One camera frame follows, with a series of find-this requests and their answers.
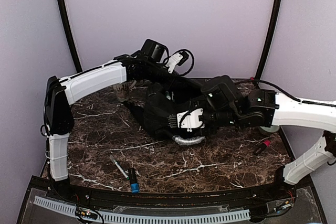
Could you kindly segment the black student bag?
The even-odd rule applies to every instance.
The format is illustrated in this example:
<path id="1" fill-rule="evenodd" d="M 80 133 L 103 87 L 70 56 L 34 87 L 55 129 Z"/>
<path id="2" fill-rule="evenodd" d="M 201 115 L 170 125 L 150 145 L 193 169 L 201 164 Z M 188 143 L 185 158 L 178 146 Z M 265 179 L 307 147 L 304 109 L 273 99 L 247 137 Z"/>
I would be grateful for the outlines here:
<path id="1" fill-rule="evenodd" d="M 144 106 L 125 101 L 123 105 L 129 109 L 139 125 L 153 138 L 179 139 L 186 145 L 200 142 L 217 131 L 217 128 L 205 121 L 205 114 L 212 112 L 206 98 L 201 92 L 202 83 L 187 78 L 176 78 L 166 83 L 151 83 L 148 85 Z M 171 128 L 170 115 L 203 108 L 205 127 L 188 132 L 186 129 Z"/>

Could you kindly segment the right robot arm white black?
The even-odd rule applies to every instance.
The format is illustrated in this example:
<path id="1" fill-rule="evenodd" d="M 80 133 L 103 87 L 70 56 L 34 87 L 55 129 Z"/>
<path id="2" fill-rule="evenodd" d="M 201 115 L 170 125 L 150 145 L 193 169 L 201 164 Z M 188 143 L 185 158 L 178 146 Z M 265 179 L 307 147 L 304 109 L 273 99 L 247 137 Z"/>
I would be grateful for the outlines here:
<path id="1" fill-rule="evenodd" d="M 335 102 L 296 98 L 277 88 L 255 89 L 243 96 L 229 76 L 201 87 L 208 108 L 197 118 L 205 125 L 241 127 L 302 126 L 323 131 L 313 146 L 276 171 L 274 183 L 293 186 L 335 159 Z"/>

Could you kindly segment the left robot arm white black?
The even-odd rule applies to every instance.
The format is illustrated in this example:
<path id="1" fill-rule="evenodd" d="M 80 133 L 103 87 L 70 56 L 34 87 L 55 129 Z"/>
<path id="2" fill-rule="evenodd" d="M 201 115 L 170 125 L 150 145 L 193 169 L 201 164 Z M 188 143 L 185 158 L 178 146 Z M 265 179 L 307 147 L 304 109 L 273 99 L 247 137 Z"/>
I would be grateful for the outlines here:
<path id="1" fill-rule="evenodd" d="M 47 138 L 46 157 L 51 178 L 68 179 L 68 139 L 74 127 L 71 105 L 78 100 L 115 84 L 133 80 L 166 82 L 184 79 L 186 74 L 175 71 L 188 59 L 195 63 L 187 49 L 169 54 L 167 46 L 147 39 L 142 48 L 131 55 L 120 55 L 89 70 L 68 77 L 52 76 L 47 81 L 41 132 Z"/>

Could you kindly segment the cream printed mug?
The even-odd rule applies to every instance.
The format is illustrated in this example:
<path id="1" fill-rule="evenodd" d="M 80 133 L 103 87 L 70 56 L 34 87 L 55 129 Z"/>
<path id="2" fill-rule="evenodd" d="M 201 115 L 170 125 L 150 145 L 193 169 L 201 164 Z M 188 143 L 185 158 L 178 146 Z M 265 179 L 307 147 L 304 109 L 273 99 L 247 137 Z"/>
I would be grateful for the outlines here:
<path id="1" fill-rule="evenodd" d="M 119 102 L 125 102 L 130 98 L 130 90 L 136 85 L 136 80 L 113 85 L 115 96 Z"/>

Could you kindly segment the clear white pen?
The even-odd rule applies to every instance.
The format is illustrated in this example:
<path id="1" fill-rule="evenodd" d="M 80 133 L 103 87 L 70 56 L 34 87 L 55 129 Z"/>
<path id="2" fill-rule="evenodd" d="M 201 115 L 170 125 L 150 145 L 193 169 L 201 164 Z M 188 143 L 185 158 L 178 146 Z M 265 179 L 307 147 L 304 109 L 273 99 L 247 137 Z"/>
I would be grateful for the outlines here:
<path id="1" fill-rule="evenodd" d="M 113 155 L 109 156 L 110 160 L 115 164 L 115 166 L 118 168 L 118 170 L 122 173 L 122 175 L 129 180 L 128 174 L 125 172 L 125 170 L 121 167 L 121 165 L 118 163 L 118 161 L 114 158 Z"/>

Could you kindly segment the black marker blue cap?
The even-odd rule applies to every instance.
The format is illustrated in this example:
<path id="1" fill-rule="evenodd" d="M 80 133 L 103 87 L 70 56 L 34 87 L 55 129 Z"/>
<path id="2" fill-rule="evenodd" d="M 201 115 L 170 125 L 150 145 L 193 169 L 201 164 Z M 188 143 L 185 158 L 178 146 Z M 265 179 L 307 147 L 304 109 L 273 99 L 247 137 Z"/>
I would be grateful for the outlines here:
<path id="1" fill-rule="evenodd" d="M 137 194 L 139 193 L 139 183 L 136 177 L 136 172 L 135 169 L 129 168 L 128 169 L 128 177 L 129 177 L 129 182 L 130 182 L 130 187 L 131 187 L 131 191 L 133 194 Z"/>

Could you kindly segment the pink black highlighter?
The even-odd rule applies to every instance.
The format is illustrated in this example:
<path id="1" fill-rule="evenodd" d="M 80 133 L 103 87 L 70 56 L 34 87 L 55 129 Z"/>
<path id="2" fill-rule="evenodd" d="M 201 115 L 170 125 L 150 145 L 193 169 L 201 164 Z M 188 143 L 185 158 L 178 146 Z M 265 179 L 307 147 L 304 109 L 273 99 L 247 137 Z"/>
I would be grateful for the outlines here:
<path id="1" fill-rule="evenodd" d="M 262 143 L 260 143 L 257 148 L 254 150 L 253 154 L 258 156 L 260 153 L 262 153 L 268 146 L 270 145 L 270 140 L 265 140 Z"/>

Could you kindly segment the pale green bowl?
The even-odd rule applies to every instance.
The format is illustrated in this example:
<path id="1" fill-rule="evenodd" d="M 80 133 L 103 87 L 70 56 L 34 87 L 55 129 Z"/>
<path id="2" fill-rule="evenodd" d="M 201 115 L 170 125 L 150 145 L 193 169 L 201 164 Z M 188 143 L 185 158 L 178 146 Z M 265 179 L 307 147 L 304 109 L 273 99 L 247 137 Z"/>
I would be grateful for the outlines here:
<path id="1" fill-rule="evenodd" d="M 280 129 L 280 126 L 277 126 L 277 125 L 272 125 L 271 127 L 263 127 L 263 126 L 260 126 L 259 128 L 259 131 L 262 135 L 272 135 L 276 132 L 279 131 Z"/>

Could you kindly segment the small circuit board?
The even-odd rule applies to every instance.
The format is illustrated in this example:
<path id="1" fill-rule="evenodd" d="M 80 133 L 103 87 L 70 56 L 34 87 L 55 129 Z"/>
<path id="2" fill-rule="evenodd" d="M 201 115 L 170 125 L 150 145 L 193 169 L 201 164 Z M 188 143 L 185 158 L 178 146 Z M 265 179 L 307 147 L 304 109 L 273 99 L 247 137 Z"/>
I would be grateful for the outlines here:
<path id="1" fill-rule="evenodd" d="M 95 212 L 91 211 L 90 209 L 80 207 L 76 208 L 75 215 L 82 219 L 96 220 L 98 218 L 98 215 Z"/>

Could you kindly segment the left black frame post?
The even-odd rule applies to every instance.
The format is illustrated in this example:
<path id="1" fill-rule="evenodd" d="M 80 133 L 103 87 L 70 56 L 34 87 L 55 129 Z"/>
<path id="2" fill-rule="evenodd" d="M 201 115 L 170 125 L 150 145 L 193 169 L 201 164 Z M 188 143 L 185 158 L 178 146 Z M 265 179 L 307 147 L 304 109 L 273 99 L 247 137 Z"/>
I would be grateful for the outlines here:
<path id="1" fill-rule="evenodd" d="M 57 4 L 59 8 L 62 26 L 63 26 L 64 33 L 66 36 L 66 41 L 67 41 L 70 55 L 72 58 L 72 62 L 75 67 L 76 73 L 80 73 L 82 72 L 82 66 L 80 63 L 79 56 L 78 56 L 75 41 L 72 35 L 72 30 L 70 27 L 69 17 L 68 17 L 67 8 L 66 8 L 66 2 L 65 0 L 57 0 Z"/>

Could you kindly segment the black frame post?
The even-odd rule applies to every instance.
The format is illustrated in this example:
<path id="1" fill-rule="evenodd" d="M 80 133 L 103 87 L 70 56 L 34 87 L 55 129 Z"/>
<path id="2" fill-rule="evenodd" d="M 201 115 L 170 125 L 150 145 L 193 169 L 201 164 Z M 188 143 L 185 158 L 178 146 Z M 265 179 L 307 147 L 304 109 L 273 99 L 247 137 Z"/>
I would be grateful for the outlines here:
<path id="1" fill-rule="evenodd" d="M 270 15 L 270 21 L 269 21 L 269 25 L 268 25 L 268 29 L 267 29 L 267 33 L 265 37 L 265 43 L 263 46 L 263 50 L 261 52 L 259 64 L 258 64 L 257 71 L 255 74 L 255 79 L 260 79 L 263 75 L 266 62 L 269 56 L 272 40 L 273 40 L 275 30 L 276 30 L 276 24 L 278 20 L 279 11 L 280 11 L 280 5 L 281 5 L 281 0 L 274 0 L 273 5 L 272 5 L 272 10 L 271 10 L 271 15 Z"/>
<path id="2" fill-rule="evenodd" d="M 66 2 L 65 0 L 57 0 L 57 4 L 59 8 L 62 26 L 63 26 L 64 33 L 66 36 L 66 41 L 67 41 L 70 55 L 72 58 L 72 62 L 75 67 L 76 73 L 80 73 L 82 72 L 82 66 L 80 63 L 79 56 L 78 56 L 75 41 L 72 35 L 72 30 L 70 27 L 69 17 L 68 17 L 67 8 L 66 8 Z"/>

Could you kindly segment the right black frame post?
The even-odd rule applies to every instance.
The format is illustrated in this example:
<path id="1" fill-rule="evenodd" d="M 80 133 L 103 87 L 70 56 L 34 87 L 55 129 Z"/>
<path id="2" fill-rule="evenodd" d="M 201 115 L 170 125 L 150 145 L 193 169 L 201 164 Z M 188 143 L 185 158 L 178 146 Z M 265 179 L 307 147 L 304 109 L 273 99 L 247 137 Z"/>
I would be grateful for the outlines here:
<path id="1" fill-rule="evenodd" d="M 278 20 L 279 11 L 280 11 L 280 5 L 281 5 L 281 0 L 274 0 L 273 5 L 272 5 L 272 10 L 271 10 L 271 15 L 270 15 L 270 21 L 269 21 L 269 25 L 268 25 L 268 29 L 267 29 L 267 33 L 265 37 L 265 43 L 263 46 L 263 50 L 261 52 L 259 64 L 258 64 L 257 71 L 255 74 L 255 79 L 260 79 L 263 75 L 266 62 L 269 56 L 272 40 L 273 40 L 275 30 L 276 30 L 276 24 Z"/>

